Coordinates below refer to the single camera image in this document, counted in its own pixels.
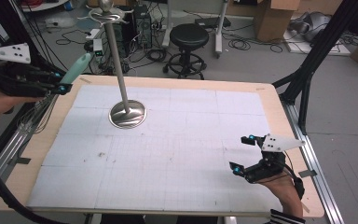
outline forearm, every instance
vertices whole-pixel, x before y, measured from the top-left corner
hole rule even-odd
[[[294,216],[294,217],[303,217],[303,209],[302,209],[302,204],[301,201],[293,201],[291,203],[283,203],[282,204],[282,211],[290,216]]]

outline whiteboard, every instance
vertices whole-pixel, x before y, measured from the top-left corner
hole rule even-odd
[[[114,86],[85,85],[46,156],[28,206],[109,212],[249,214],[281,210],[263,186],[232,174],[229,161],[258,163],[242,136],[269,133],[260,97],[239,91],[128,87],[145,121],[113,126]]]

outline electronic device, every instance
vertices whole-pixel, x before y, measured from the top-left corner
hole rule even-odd
[[[236,5],[257,6],[257,0],[234,0]]]
[[[305,12],[299,18],[290,20],[287,30],[296,31],[306,41],[314,44],[329,22],[330,17],[321,12]]]
[[[219,17],[215,18],[206,18],[206,19],[195,19],[195,23],[199,26],[207,29],[207,28],[216,28],[219,25]],[[226,17],[223,20],[223,27],[228,27],[231,25],[231,21],[229,21]]]
[[[138,35],[138,45],[151,49],[152,48],[152,20],[150,14],[147,13],[146,5],[138,5],[134,7],[134,17],[136,24],[136,33]]]
[[[91,40],[101,33],[101,29],[92,29],[89,35],[86,35],[86,39]]]
[[[96,57],[103,56],[103,41],[101,39],[93,39],[92,48]]]
[[[241,142],[246,145],[258,145],[261,148],[262,159],[258,164],[243,167],[235,162],[230,162],[229,166],[234,175],[244,177],[249,183],[278,175],[286,169],[293,178],[298,197],[301,199],[304,195],[304,186],[302,180],[296,176],[295,172],[285,163],[283,152],[294,147],[304,146],[305,142],[297,139],[267,134],[264,137],[249,135],[242,137]]]
[[[117,8],[123,11],[131,11],[132,7],[128,6],[117,6]],[[133,38],[136,37],[136,27],[134,24],[134,15],[133,13],[125,14],[123,19],[126,23],[113,23],[113,28],[115,29],[116,43],[118,55],[120,58],[126,58],[130,54],[130,43]]]

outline black stool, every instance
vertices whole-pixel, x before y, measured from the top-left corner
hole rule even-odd
[[[199,49],[208,43],[209,35],[205,29],[197,24],[181,24],[172,28],[170,40],[179,47],[180,53],[174,54],[162,68],[164,73],[168,73],[168,67],[178,74],[178,78],[199,74],[204,80],[202,70],[206,68],[206,63],[192,50]]]

